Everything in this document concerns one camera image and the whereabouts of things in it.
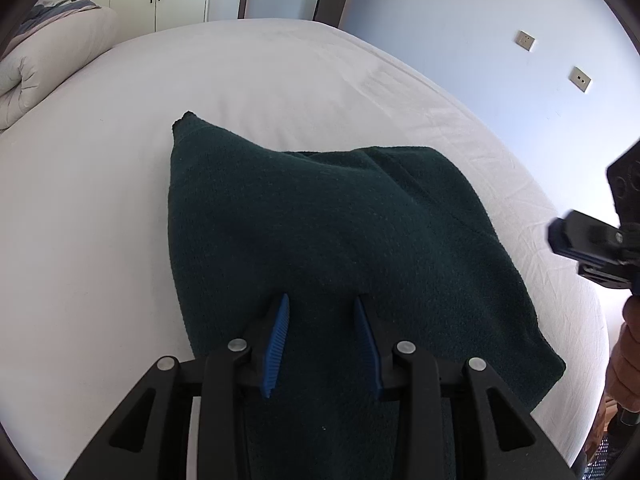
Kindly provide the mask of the person's right hand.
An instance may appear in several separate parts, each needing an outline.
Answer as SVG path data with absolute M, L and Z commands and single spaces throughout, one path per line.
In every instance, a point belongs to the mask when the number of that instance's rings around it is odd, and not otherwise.
M 605 391 L 622 408 L 640 408 L 639 297 L 630 296 L 623 307 L 624 322 L 606 369 Z

